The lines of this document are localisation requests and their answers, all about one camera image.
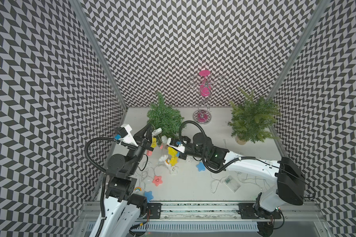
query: blue star light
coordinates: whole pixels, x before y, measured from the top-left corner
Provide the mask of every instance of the blue star light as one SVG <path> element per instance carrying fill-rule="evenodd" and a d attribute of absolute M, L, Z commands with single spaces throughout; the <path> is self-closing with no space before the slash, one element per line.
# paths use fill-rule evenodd
<path fill-rule="evenodd" d="M 147 197 L 147 202 L 149 203 L 150 200 L 152 200 L 154 197 L 152 195 L 152 191 L 149 192 L 144 192 L 144 196 Z"/>
<path fill-rule="evenodd" d="M 198 168 L 198 171 L 205 171 L 206 168 L 204 167 L 204 164 L 202 162 L 200 162 L 199 164 L 196 165 L 196 167 Z"/>

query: white robotic arm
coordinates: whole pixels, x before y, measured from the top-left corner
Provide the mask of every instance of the white robotic arm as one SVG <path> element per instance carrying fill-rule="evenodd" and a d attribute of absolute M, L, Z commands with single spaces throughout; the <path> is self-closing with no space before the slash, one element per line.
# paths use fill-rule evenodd
<path fill-rule="evenodd" d="M 181 135 L 182 128 L 188 123 L 194 124 L 201 131 L 193 136 L 192 143 L 190 138 Z M 262 160 L 216 147 L 194 121 L 183 122 L 179 135 L 180 139 L 169 138 L 167 141 L 168 146 L 180 152 L 179 158 L 186 159 L 187 155 L 192 155 L 202 158 L 203 164 L 210 172 L 219 173 L 227 169 L 260 176 L 276 184 L 258 195 L 253 205 L 257 217 L 271 216 L 272 212 L 284 203 L 303 204 L 304 175 L 291 159 L 282 157 L 281 161 Z"/>
<path fill-rule="evenodd" d="M 180 139 L 168 139 L 167 145 L 180 152 L 179 158 L 186 159 L 187 155 L 192 155 L 202 158 L 205 167 L 210 172 L 219 173 L 228 169 L 260 176 L 277 184 L 268 191 L 260 193 L 251 207 L 257 218 L 270 219 L 276 207 L 284 203 L 303 204 L 304 176 L 289 158 L 283 157 L 281 161 L 273 161 L 242 156 L 214 146 L 211 139 L 205 136 L 204 131 L 194 121 L 183 122 L 180 133 L 187 123 L 194 123 L 200 128 L 201 133 L 194 135 L 193 143 L 181 134 Z M 106 197 L 104 198 L 104 192 L 102 192 L 100 199 L 101 205 L 104 205 L 101 208 L 104 215 L 100 213 L 90 237 L 125 237 L 134 222 L 141 215 L 146 214 L 146 198 L 132 194 L 136 179 L 130 176 L 135 173 L 144 152 L 153 150 L 151 148 L 151 125 L 148 124 L 134 136 L 131 135 L 131 130 L 127 124 L 119 127 L 114 139 L 118 144 L 130 149 L 128 154 L 126 156 L 114 154 L 109 159 L 108 169 L 101 168 L 102 171 L 105 170 L 105 176 L 110 176 L 110 181 L 105 192 Z"/>

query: yellow star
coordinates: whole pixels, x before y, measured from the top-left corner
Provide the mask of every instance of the yellow star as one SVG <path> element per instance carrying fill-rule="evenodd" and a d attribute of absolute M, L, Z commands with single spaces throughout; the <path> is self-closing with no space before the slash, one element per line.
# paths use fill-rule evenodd
<path fill-rule="evenodd" d="M 174 156 L 170 159 L 171 166 L 174 166 L 178 163 L 178 157 Z"/>

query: black and white wallpaper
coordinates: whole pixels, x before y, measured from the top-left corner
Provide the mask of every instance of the black and white wallpaper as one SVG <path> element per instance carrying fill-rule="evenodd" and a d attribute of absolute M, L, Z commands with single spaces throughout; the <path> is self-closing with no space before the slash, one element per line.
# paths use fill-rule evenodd
<path fill-rule="evenodd" d="M 81 0 L 127 106 L 195 106 L 201 70 L 226 77 L 212 106 L 241 102 L 238 87 L 267 96 L 318 0 Z"/>
<path fill-rule="evenodd" d="M 68 236 L 122 114 L 67 0 L 0 0 L 0 237 Z"/>
<path fill-rule="evenodd" d="M 356 1 L 332 1 L 275 100 L 276 130 L 335 236 L 356 236 Z"/>

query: black bracket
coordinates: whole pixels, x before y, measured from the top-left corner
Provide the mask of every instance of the black bracket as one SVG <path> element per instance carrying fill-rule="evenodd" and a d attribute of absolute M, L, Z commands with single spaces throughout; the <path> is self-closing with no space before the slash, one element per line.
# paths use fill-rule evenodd
<path fill-rule="evenodd" d="M 147 215 L 149 215 L 149 219 L 159 219 L 161 216 L 161 203 L 152 202 L 148 203 L 147 206 Z"/>
<path fill-rule="evenodd" d="M 238 214 L 241 215 L 242 219 L 271 219 L 272 215 L 274 219 L 281 219 L 281 214 L 278 211 L 267 212 L 265 210 L 259 211 L 259 216 L 256 215 L 255 209 L 253 207 L 254 202 L 239 203 Z"/>

